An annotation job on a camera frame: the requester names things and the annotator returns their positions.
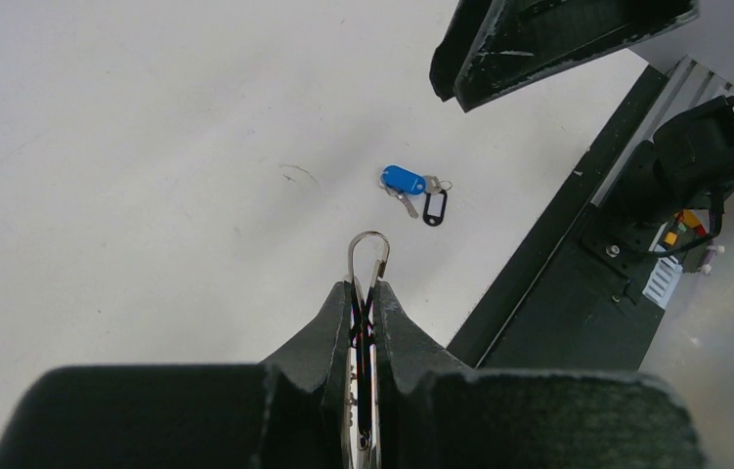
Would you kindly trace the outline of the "large silver keyring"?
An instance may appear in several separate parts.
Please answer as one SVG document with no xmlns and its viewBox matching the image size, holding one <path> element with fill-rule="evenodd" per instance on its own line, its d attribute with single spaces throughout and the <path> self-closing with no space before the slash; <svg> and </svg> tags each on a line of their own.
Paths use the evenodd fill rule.
<svg viewBox="0 0 734 469">
<path fill-rule="evenodd" d="M 382 244 L 367 284 L 362 285 L 355 274 L 355 254 L 358 244 L 374 237 Z M 348 272 L 344 283 L 350 287 L 349 361 L 350 391 L 350 458 L 353 468 L 378 468 L 378 378 L 376 374 L 376 332 L 374 297 L 378 282 L 384 278 L 391 252 L 387 237 L 377 231 L 357 234 L 350 242 L 347 254 Z"/>
</svg>

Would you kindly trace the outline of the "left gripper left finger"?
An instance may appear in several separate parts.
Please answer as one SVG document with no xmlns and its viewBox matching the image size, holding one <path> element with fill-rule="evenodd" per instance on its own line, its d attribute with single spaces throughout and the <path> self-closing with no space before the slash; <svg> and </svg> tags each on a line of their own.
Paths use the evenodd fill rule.
<svg viewBox="0 0 734 469">
<path fill-rule="evenodd" d="M 64 366 L 26 391 L 0 468 L 345 468 L 351 287 L 257 363 Z"/>
</svg>

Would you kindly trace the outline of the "black tag key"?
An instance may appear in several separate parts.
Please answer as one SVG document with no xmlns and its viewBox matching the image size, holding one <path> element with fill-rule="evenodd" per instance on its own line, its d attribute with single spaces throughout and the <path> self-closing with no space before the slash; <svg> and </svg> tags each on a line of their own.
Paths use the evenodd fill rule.
<svg viewBox="0 0 734 469">
<path fill-rule="evenodd" d="M 423 221 L 429 227 L 439 227 L 445 220 L 448 191 L 453 187 L 453 183 L 432 175 L 426 175 L 423 179 L 425 182 Z"/>
</svg>

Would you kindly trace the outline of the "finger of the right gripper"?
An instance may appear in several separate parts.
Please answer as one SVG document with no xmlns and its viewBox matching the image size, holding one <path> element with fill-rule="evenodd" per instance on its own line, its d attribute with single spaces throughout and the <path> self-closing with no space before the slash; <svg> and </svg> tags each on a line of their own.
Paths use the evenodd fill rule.
<svg viewBox="0 0 734 469">
<path fill-rule="evenodd" d="M 699 15 L 697 1 L 461 1 L 429 79 L 442 101 L 470 111 Z"/>
</svg>

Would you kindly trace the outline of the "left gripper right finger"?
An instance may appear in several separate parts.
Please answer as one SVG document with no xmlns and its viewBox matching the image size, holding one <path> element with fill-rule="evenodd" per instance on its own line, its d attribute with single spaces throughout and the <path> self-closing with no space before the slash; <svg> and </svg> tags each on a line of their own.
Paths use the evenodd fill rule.
<svg viewBox="0 0 734 469">
<path fill-rule="evenodd" d="M 637 372 L 475 369 L 374 290 L 385 468 L 703 468 L 681 398 Z"/>
</svg>

